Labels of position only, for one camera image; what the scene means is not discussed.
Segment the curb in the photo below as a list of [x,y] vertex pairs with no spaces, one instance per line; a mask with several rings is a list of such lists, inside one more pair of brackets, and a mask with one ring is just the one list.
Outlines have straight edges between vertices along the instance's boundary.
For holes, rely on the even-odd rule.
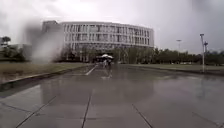
[[200,74],[200,75],[217,75],[217,76],[224,76],[224,73],[218,73],[218,72],[202,72],[202,71],[195,71],[195,70],[181,70],[181,69],[164,69],[164,68],[154,68],[154,67],[146,67],[146,66],[131,66],[126,65],[130,68],[138,68],[141,70],[147,70],[147,69],[155,69],[155,70],[163,70],[163,71],[173,71],[173,72],[184,72],[184,73],[194,73],[194,74]]
[[11,88],[15,88],[16,86],[20,86],[22,84],[28,84],[28,83],[30,83],[34,80],[42,80],[42,79],[45,79],[45,78],[50,78],[50,77],[53,77],[53,76],[65,74],[65,73],[68,73],[68,72],[71,72],[71,71],[75,71],[75,70],[79,70],[81,68],[91,67],[91,66],[93,66],[93,65],[81,66],[81,67],[66,69],[66,70],[53,72],[53,73],[40,74],[40,75],[30,76],[30,77],[26,77],[26,78],[17,79],[17,80],[11,80],[11,81],[0,84],[0,92],[5,91],[5,90],[9,90]]

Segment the person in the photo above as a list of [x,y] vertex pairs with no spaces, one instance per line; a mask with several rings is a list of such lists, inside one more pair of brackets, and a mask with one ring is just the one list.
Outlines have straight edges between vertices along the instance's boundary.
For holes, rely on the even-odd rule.
[[108,64],[108,67],[111,68],[111,59],[108,59],[107,64]]
[[107,60],[105,59],[105,60],[103,61],[103,67],[106,68],[106,66],[107,66]]

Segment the umbrella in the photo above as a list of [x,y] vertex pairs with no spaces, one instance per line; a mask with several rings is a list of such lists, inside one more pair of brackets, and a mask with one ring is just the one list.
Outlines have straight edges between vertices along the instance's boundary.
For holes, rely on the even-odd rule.
[[109,55],[107,55],[107,54],[103,54],[101,57],[108,57]]
[[102,57],[102,58],[110,58],[110,59],[113,59],[112,56],[109,56],[109,55],[107,55],[107,54],[103,54],[101,57]]

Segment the building facade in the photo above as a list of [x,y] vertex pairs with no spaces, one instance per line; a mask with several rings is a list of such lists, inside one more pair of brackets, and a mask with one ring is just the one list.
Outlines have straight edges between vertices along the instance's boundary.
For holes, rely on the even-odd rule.
[[42,30],[59,30],[63,34],[64,43],[71,45],[74,50],[83,47],[96,50],[131,46],[154,47],[153,29],[128,24],[46,21]]

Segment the lawn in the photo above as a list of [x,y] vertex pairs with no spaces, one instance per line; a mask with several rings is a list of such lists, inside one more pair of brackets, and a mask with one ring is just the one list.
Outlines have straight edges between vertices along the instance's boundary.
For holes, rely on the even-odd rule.
[[[151,68],[161,68],[161,69],[178,69],[178,70],[202,70],[202,65],[184,65],[184,64],[133,64],[132,66],[142,66],[142,67],[151,67]],[[206,70],[224,70],[224,66],[206,66]]]
[[53,73],[66,69],[81,67],[84,63],[0,63],[0,83],[12,79],[24,78],[38,74]]

